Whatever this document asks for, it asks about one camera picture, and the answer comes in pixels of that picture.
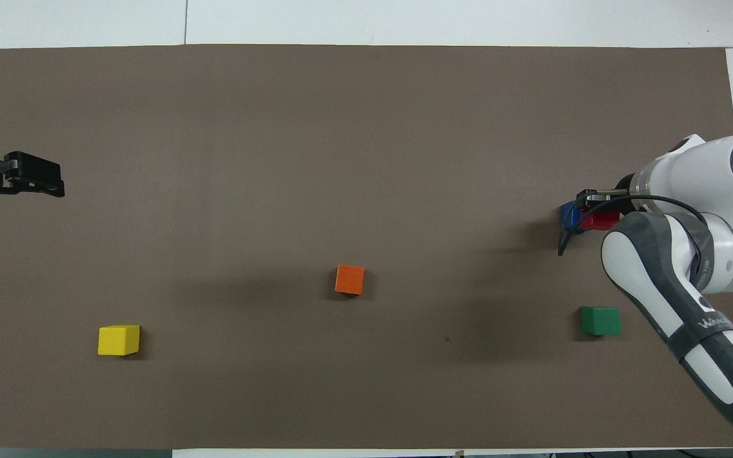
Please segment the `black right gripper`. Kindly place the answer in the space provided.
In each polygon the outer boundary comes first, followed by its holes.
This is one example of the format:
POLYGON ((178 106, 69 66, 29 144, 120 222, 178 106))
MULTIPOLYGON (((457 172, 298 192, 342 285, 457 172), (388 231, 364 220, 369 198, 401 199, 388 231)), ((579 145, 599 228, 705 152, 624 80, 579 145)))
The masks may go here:
POLYGON ((575 208, 579 211, 590 211, 596 206, 613 200, 615 197, 623 197, 624 199, 613 204, 614 211, 642 211, 642 203, 634 203, 635 199, 633 196, 642 195, 642 193, 639 190, 639 186, 632 183, 633 179, 634 174, 625 175, 615 186, 616 190, 582 190, 576 195, 575 208), (624 191, 625 194, 618 195, 617 190, 624 191))

